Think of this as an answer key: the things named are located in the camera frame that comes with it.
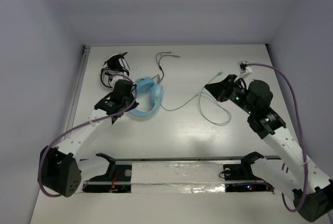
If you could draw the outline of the light blue headphones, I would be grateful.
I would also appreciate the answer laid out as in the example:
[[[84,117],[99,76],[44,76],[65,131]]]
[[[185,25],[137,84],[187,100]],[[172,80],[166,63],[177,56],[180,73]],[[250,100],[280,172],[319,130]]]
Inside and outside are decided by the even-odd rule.
[[[137,117],[151,117],[156,111],[161,107],[162,100],[164,97],[164,88],[161,84],[161,79],[159,75],[156,75],[157,81],[155,81],[155,77],[141,77],[134,81],[136,85],[137,93],[139,95],[143,95],[146,93],[150,93],[149,97],[149,111],[141,111],[137,109],[131,109],[130,113]]]

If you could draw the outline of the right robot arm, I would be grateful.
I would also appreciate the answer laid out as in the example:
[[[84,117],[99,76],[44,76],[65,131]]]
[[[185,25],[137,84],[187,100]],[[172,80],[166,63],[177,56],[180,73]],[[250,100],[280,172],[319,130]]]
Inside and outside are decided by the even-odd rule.
[[[258,152],[241,159],[242,176],[254,176],[268,182],[293,202],[296,211],[308,222],[314,222],[332,210],[332,179],[308,155],[292,136],[285,121],[271,108],[273,93],[269,85],[253,80],[247,88],[235,74],[205,89],[218,101],[231,101],[248,113],[251,130],[270,146],[288,171],[276,167]]]

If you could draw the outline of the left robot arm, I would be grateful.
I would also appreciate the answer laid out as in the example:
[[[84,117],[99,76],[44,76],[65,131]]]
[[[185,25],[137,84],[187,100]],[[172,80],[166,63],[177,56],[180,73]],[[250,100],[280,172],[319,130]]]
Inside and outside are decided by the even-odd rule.
[[[82,181],[78,155],[83,146],[134,109],[138,105],[136,97],[137,85],[121,75],[112,91],[95,104],[86,122],[67,130],[41,151],[37,182],[45,196],[70,197],[76,192]]]

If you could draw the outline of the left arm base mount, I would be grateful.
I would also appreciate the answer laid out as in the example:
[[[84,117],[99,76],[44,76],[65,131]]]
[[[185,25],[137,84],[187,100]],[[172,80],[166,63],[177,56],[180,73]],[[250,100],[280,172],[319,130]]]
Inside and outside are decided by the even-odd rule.
[[[81,189],[85,193],[130,193],[132,162],[97,153],[95,157],[80,159]]]

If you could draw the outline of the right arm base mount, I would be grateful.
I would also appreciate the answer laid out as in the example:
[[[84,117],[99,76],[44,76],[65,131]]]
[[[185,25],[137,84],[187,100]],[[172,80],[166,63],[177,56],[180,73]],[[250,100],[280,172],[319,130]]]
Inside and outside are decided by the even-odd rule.
[[[238,164],[225,164],[219,173],[219,178],[225,182],[228,193],[238,192],[274,192],[274,187],[263,179],[256,177],[251,165],[264,156],[258,152],[251,152],[240,159]]]

